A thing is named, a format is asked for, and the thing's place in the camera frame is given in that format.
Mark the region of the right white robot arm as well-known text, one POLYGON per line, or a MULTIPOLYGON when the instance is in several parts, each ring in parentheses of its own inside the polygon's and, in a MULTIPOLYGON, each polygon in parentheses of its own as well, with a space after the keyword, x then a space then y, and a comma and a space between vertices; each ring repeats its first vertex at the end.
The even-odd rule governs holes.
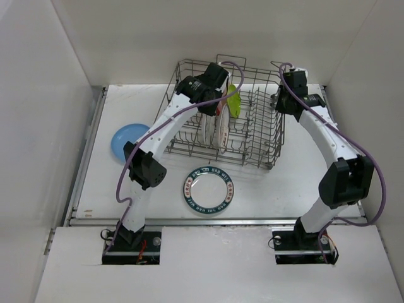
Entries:
POLYGON ((320 231, 347 206, 369 194, 374 164, 338 133, 326 104, 318 94, 309 94, 306 72, 280 71, 276 111, 295 117, 310 134, 327 166, 318 185, 319 197, 299 217, 292 233, 294 244, 305 249, 315 245, 320 231))

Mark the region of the white ceramic plate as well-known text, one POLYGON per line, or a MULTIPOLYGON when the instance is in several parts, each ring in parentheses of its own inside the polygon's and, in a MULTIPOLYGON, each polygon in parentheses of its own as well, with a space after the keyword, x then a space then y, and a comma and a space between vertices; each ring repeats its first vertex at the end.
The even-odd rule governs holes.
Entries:
POLYGON ((191 171, 182 185, 182 196, 191 211, 204 217, 223 213, 231 204, 235 186, 221 168, 205 165, 191 171))
POLYGON ((211 146, 215 134, 215 116, 202 115, 201 132, 203 144, 206 147, 211 146))

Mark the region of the blue plastic plate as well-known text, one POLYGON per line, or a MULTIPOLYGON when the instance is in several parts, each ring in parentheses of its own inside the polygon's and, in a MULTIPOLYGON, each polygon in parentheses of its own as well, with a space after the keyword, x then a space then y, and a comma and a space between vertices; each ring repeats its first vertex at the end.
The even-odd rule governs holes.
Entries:
POLYGON ((136 142, 148 130, 147 125, 140 123, 128 124, 117 130, 110 141, 110 149, 115 158, 120 163, 125 163, 124 145, 128 141, 131 143, 136 142))

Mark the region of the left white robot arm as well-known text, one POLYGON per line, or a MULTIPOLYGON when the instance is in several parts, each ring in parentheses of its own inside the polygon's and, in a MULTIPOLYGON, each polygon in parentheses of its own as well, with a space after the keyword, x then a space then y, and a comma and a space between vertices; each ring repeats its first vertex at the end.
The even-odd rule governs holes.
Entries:
POLYGON ((167 175, 160 163, 167 145, 181 127, 198 112, 214 116, 226 100, 230 72, 221 64, 209 63, 202 74, 187 76, 175 85, 173 96, 153 126, 135 143, 124 145, 125 164, 116 187, 116 200, 128 206, 117 223, 115 237, 127 250, 140 246, 148 208, 146 192, 167 175))

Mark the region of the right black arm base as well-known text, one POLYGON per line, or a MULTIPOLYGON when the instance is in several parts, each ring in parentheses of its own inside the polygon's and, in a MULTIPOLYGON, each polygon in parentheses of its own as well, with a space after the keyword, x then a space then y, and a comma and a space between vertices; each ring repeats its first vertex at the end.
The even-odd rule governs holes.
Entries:
POLYGON ((330 264, 335 265, 339 252, 327 233, 318 240, 317 235, 308 243, 298 243, 292 230, 275 229, 268 245, 275 251, 277 265, 286 264, 330 264))

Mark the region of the grey wire dish rack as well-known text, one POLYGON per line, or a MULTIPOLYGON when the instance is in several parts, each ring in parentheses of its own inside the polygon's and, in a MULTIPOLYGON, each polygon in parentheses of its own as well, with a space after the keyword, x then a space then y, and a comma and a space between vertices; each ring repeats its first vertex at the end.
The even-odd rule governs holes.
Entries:
POLYGON ((227 147, 220 149, 216 139, 205 144, 201 114, 197 113, 171 139, 165 153, 272 169, 280 157, 285 137, 285 116, 275 110, 272 101, 280 82, 278 70, 249 67, 247 59, 239 56, 219 54, 216 61, 233 61, 242 68, 238 71, 226 65, 231 84, 243 81, 239 92, 241 113, 237 118, 230 118, 227 147))

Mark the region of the white printed plate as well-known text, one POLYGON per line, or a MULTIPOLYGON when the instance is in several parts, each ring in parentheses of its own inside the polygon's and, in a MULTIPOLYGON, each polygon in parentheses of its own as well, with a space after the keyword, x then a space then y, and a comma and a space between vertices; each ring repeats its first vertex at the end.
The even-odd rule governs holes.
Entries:
POLYGON ((217 118, 217 148, 221 154, 227 150, 229 140, 230 112, 228 105, 224 105, 217 118))

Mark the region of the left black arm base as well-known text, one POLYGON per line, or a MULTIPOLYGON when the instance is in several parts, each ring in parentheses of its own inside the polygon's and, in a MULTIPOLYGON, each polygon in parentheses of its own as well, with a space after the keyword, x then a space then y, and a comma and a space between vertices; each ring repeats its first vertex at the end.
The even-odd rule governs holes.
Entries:
POLYGON ((147 230, 137 246, 132 247, 120 235, 107 252, 103 252, 103 265, 159 265, 162 244, 161 230, 147 230))

